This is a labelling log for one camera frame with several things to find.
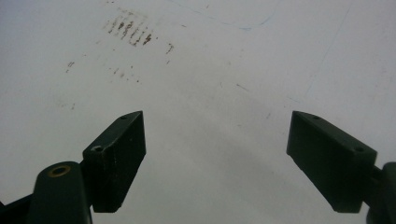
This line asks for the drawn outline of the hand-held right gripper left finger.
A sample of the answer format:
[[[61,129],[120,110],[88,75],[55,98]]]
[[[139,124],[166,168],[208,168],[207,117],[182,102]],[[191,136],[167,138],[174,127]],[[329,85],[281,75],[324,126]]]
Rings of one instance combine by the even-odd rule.
[[[119,210],[146,152],[142,111],[115,119],[86,147],[81,170],[95,213]]]

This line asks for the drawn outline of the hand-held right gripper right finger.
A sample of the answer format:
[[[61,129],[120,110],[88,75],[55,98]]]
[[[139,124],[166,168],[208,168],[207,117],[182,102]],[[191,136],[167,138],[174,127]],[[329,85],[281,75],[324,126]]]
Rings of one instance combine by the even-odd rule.
[[[332,209],[358,213],[377,152],[326,119],[301,111],[291,115],[287,154]]]

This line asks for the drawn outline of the white mat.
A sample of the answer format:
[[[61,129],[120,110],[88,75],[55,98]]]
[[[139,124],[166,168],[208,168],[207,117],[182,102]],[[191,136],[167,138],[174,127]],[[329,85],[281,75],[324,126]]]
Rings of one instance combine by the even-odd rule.
[[[0,0],[0,202],[142,111],[94,224],[365,224],[287,154],[296,110],[396,161],[396,0]]]

